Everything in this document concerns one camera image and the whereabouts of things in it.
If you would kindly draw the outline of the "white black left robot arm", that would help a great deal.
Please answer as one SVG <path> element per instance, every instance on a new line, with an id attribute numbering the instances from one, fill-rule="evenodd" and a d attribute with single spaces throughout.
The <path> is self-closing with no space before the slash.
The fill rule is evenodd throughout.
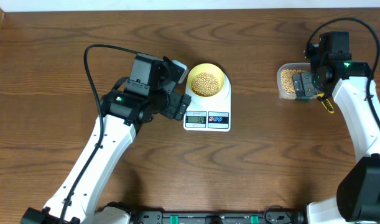
<path id="1" fill-rule="evenodd" d="M 177 60 L 137 54 L 129 77 L 101 98 L 92 135 L 62 186 L 43 209 L 28 208 L 21 223 L 134 223 L 130 209 L 110 203 L 97 210 L 101 193 L 123 152 L 155 114 L 182 120 L 191 97 L 174 91 L 188 75 Z"/>

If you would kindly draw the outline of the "yellow measuring scoop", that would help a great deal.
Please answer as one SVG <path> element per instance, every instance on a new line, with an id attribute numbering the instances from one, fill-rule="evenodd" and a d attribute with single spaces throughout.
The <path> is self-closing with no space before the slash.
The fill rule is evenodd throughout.
<path id="1" fill-rule="evenodd" d="M 319 93 L 317 95 L 317 100 L 320 101 L 323 105 L 323 107 L 330 113 L 330 114 L 333 114 L 334 113 L 334 107 L 333 105 L 330 103 L 329 101 L 329 95 L 326 94 L 326 93 Z"/>

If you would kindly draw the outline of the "yellow bowl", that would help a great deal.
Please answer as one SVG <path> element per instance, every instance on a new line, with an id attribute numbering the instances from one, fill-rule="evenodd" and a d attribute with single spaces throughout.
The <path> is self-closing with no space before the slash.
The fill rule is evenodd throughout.
<path id="1" fill-rule="evenodd" d="M 219 67 L 217 67 L 216 65 L 214 65 L 214 64 L 211 64 L 211 63 L 202 63 L 202 64 L 199 64 L 199 65 L 195 66 L 190 71 L 190 73 L 188 74 L 187 85 L 189 87 L 189 90 L 192 91 L 192 89 L 191 89 L 191 83 L 192 83 L 192 80 L 195 78 L 195 76 L 198 75 L 199 73 L 203 73 L 203 72 L 213 74 L 219 80 L 220 91 L 223 89 L 223 86 L 225 84 L 225 75 L 224 75 L 223 71 Z"/>

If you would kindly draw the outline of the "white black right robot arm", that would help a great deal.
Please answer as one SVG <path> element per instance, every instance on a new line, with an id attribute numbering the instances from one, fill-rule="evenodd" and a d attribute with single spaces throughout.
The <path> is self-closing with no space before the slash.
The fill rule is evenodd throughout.
<path id="1" fill-rule="evenodd" d="M 321 34 L 308 45 L 309 72 L 293 76 L 298 99 L 317 98 L 328 111 L 339 107 L 355 149 L 356 165 L 333 198 L 313 202 L 297 223 L 380 223 L 380 102 L 366 62 L 351 59 L 348 32 Z"/>

